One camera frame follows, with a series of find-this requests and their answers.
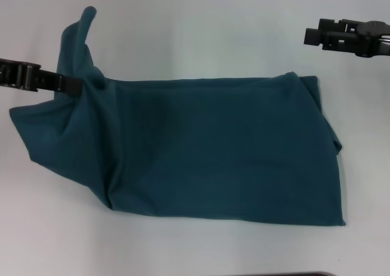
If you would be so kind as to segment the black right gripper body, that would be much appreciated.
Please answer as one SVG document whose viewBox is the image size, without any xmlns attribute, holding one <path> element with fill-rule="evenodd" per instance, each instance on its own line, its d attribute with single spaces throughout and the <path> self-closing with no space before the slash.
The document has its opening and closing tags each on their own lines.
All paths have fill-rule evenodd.
<svg viewBox="0 0 390 276">
<path fill-rule="evenodd" d="M 358 35 L 359 57 L 389 56 L 389 25 L 382 21 L 360 23 L 355 29 Z"/>
</svg>

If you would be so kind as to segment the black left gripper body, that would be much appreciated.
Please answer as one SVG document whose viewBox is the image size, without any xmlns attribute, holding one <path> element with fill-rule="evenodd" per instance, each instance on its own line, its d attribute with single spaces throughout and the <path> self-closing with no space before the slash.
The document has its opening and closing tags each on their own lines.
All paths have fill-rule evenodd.
<svg viewBox="0 0 390 276">
<path fill-rule="evenodd" d="M 1 59 L 1 86 L 37 92 L 40 68 L 34 63 Z"/>
</svg>

